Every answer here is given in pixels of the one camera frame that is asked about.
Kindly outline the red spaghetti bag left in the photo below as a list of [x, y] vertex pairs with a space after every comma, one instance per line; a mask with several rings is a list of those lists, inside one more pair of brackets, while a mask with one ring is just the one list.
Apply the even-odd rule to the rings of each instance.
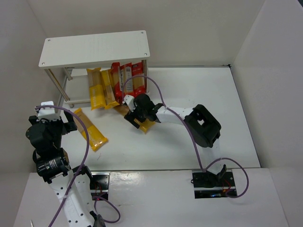
[[113, 88], [114, 88], [114, 95], [116, 101], [121, 104], [122, 103], [122, 92], [120, 90], [120, 63], [119, 62], [114, 62], [111, 65], [111, 75], [113, 79]]

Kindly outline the red spaghetti bag right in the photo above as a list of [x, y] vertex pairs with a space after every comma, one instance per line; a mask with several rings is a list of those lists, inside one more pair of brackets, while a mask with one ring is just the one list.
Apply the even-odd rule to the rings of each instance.
[[[131, 70], [131, 76], [143, 76], [143, 63], [135, 63], [135, 64], [126, 64], [124, 66], [124, 69], [126, 70], [125, 80], [130, 78], [129, 70]], [[143, 77], [135, 77], [133, 79], [130, 79], [127, 84], [125, 85], [124, 89], [125, 95], [131, 95], [133, 97], [137, 97], [140, 94], [146, 94], [146, 86], [144, 82]]]

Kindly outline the white two-tier shelf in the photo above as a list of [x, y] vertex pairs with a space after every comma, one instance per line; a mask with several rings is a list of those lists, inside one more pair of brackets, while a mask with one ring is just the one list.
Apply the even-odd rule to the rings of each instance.
[[150, 56], [146, 31], [46, 38], [39, 61], [66, 105], [90, 102], [86, 70], [109, 69], [113, 62], [126, 64]]

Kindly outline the narrow yellow spaghetti bag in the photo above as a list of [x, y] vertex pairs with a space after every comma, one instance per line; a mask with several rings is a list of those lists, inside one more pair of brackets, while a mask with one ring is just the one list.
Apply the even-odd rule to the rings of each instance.
[[111, 108], [114, 108], [119, 105], [119, 103], [116, 101], [116, 98], [114, 96], [109, 74], [110, 74], [110, 70], [101, 71], [104, 96], [105, 96], [105, 102], [106, 102], [105, 109], [111, 109]]

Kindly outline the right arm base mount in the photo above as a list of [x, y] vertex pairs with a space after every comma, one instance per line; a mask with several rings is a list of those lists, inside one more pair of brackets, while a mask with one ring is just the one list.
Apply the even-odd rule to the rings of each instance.
[[228, 170], [218, 180], [210, 172], [193, 171], [191, 183], [194, 187], [195, 199], [226, 198], [226, 194], [237, 196], [237, 190], [232, 171]]

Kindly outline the yellow spaghetti bag on shelf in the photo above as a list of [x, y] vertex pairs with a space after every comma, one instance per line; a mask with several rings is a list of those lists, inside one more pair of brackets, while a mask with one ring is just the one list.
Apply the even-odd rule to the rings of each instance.
[[90, 104], [92, 110], [104, 108], [106, 106], [100, 70], [101, 68], [86, 69], [89, 82]]

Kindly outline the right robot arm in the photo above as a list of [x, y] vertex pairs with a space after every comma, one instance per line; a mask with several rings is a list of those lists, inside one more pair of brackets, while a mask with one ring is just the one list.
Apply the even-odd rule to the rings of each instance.
[[136, 128], [146, 121], [183, 125], [189, 131], [194, 148], [202, 147], [209, 158], [221, 158], [218, 139], [222, 127], [203, 105], [177, 108], [165, 106], [162, 103], [154, 104], [146, 94], [140, 94], [137, 97], [126, 95], [123, 104], [129, 108], [124, 118]]

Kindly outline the red spaghetti bag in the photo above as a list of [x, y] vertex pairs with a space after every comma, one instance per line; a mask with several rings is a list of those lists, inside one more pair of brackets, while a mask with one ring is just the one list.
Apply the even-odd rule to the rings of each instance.
[[[126, 64], [124, 66], [124, 69], [126, 70], [125, 80], [130, 78], [129, 70], [131, 70], [131, 76], [143, 76], [143, 63], [135, 63], [135, 64]], [[127, 84], [125, 85], [124, 89], [125, 95], [131, 95], [133, 97], [137, 97], [140, 94], [146, 94], [146, 86], [144, 82], [143, 77], [135, 77], [133, 79], [130, 79]]]
[[114, 95], [116, 101], [121, 104], [122, 103], [122, 92], [120, 90], [120, 63], [119, 62], [114, 62], [111, 65], [111, 75], [113, 79], [113, 88], [114, 88]]

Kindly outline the yellow spaghetti bag table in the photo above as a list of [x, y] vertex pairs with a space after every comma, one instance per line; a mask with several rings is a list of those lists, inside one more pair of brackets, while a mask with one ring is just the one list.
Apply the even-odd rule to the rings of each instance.
[[108, 139], [97, 129], [81, 108], [74, 111], [74, 113], [84, 123], [89, 134], [89, 145], [91, 149], [96, 152], [108, 142]]
[[[123, 105], [115, 106], [114, 109], [123, 117], [129, 112], [129, 108]], [[139, 124], [139, 129], [143, 131], [145, 134], [156, 123], [156, 122], [151, 122], [148, 119], [146, 119], [144, 122], [139, 122], [138, 120], [135, 120], [135, 122]]]

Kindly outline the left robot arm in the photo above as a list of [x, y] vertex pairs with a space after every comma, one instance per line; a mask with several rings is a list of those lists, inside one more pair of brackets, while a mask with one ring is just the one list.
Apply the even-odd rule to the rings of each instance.
[[71, 168], [68, 154], [61, 147], [62, 136], [77, 130], [73, 116], [69, 112], [64, 114], [67, 122], [53, 108], [41, 108], [37, 115], [29, 117], [31, 127], [26, 137], [35, 149], [36, 171], [60, 202], [55, 216], [63, 211], [71, 227], [103, 227], [102, 216], [94, 211], [88, 168], [85, 165]]

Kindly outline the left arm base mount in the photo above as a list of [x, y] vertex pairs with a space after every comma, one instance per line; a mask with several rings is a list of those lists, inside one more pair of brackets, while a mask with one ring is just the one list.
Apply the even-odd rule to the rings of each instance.
[[96, 200], [95, 197], [108, 199], [109, 180], [109, 172], [92, 172], [89, 188], [93, 200]]

